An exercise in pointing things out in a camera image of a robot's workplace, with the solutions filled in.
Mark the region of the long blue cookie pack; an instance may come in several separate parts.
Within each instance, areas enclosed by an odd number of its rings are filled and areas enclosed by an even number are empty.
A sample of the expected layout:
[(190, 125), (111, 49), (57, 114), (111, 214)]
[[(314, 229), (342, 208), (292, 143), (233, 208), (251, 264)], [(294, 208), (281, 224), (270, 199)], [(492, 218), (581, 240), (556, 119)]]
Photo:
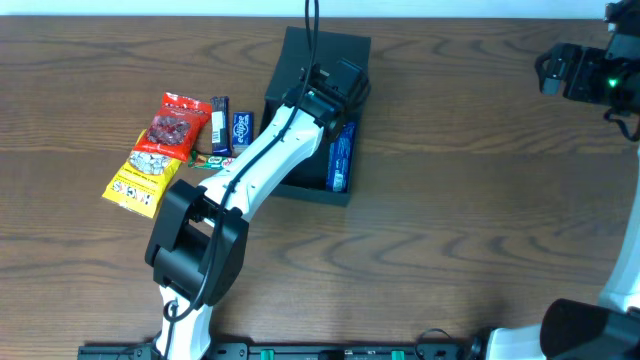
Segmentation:
[(345, 192), (351, 165), (351, 156), (355, 138), (356, 124), (346, 123), (342, 132), (329, 147), (329, 162), (326, 177), (326, 190)]

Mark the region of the dark green lidded box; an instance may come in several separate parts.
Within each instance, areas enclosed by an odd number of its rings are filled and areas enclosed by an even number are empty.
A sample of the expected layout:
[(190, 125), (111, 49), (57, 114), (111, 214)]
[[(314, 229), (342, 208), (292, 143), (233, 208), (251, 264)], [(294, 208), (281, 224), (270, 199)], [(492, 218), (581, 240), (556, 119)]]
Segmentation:
[[(321, 31), (316, 62), (321, 69), (330, 72), (331, 67), (344, 58), (363, 69), (368, 68), (371, 39), (356, 35)], [(270, 124), (281, 105), (282, 95), (300, 83), (301, 69), (308, 65), (309, 49), (305, 30), (289, 26), (286, 29), (282, 50), (264, 99), (265, 106), (260, 122), (260, 131)], [(296, 166), (273, 190), (278, 197), (303, 200), (335, 206), (347, 206), (350, 199), (351, 174), (343, 177), (344, 188), (335, 192), (327, 185), (330, 147), (319, 146), (318, 150)]]

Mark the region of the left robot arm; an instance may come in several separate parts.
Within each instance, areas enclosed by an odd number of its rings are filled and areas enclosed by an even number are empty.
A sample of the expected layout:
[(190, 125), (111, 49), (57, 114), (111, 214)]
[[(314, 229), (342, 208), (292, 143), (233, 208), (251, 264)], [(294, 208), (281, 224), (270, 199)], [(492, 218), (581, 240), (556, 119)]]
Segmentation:
[(145, 252), (163, 301), (153, 358), (207, 355), (211, 314), (241, 271), (250, 220), (298, 164), (338, 136), (369, 92), (366, 71), (346, 59), (328, 71), (312, 65), (229, 167), (168, 189)]

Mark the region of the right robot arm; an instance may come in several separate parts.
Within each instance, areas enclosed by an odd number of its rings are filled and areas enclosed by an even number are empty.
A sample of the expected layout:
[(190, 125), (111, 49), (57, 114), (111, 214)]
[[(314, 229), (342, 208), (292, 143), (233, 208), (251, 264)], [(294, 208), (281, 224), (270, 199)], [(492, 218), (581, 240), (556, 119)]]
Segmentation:
[[(623, 137), (639, 141), (624, 117), (639, 113), (639, 2), (606, 6), (612, 34), (607, 48), (558, 43), (535, 62), (539, 90), (602, 105), (603, 118)], [(639, 206), (634, 204), (623, 245), (598, 302), (558, 299), (541, 323), (496, 328), (470, 346), (470, 359), (636, 359), (639, 356)]]

